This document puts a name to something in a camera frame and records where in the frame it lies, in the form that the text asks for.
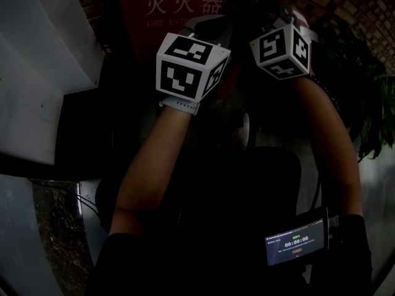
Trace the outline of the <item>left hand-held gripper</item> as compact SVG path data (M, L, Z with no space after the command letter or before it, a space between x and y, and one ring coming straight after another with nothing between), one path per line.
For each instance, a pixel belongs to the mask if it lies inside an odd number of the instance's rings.
M183 36L167 33L156 55L156 89L191 102L200 102L216 85L225 70L234 21L219 15L213 19L214 40L209 20L212 15L191 18Z

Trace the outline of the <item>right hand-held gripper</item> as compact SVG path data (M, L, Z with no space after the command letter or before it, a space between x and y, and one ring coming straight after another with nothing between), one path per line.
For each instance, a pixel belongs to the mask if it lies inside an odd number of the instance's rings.
M278 18L250 47L257 67L277 80L310 73L310 38L294 14Z

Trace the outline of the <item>red fire extinguisher cabinet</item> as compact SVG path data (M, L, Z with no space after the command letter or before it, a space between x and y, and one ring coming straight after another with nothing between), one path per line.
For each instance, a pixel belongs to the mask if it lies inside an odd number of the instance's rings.
M223 13L227 0L119 0L137 61L136 84L153 90L156 53L167 33L178 33L195 17Z

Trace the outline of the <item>person's right forearm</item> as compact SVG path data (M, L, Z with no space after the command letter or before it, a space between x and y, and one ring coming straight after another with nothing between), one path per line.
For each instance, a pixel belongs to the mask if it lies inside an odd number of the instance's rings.
M293 89L307 120L310 145L330 216L363 215L356 152L338 111L326 92L304 77Z

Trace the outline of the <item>person's left forearm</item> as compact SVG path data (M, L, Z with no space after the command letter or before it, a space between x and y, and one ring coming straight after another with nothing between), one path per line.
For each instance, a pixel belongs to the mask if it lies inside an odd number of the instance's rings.
M163 109L122 180L110 235L144 237L155 228L191 117L172 107Z

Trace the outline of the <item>person's right hand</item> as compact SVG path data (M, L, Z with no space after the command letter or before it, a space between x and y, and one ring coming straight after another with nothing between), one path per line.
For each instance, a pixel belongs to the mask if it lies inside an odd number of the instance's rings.
M292 12L293 14L296 16L297 18L297 22L299 24L300 27L306 27L309 28L309 24L308 21L306 20L306 18L303 16L302 13L300 13L300 11L296 8L296 6L292 6Z

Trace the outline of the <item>person's white shoe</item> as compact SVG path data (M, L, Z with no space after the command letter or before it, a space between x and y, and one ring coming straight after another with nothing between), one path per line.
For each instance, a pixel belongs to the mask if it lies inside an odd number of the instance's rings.
M250 133L250 120L248 113L242 113L236 122L234 137L242 150L247 148Z

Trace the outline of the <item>green potted plant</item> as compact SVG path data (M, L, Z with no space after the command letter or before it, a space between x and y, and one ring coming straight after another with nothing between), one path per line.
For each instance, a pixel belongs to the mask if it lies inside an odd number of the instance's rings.
M356 142L359 160L395 145L395 77L371 52L365 35L342 19L317 29L312 69L322 81Z

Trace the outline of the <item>black smartphone with lit screen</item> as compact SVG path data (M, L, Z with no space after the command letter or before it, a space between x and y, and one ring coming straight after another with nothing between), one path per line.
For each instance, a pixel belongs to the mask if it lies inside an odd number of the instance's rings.
M318 207L297 215L265 236L267 265L275 267L317 257L328 250L328 236L326 208Z

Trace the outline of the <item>person's black clothing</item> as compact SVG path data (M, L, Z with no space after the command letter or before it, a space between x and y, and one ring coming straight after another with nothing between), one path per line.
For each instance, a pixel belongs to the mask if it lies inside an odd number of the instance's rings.
M340 217L327 249L320 225L286 248L300 179L299 158L279 147L216 160L185 192L179 218L160 216L147 237L105 240L84 296L371 296L361 216Z

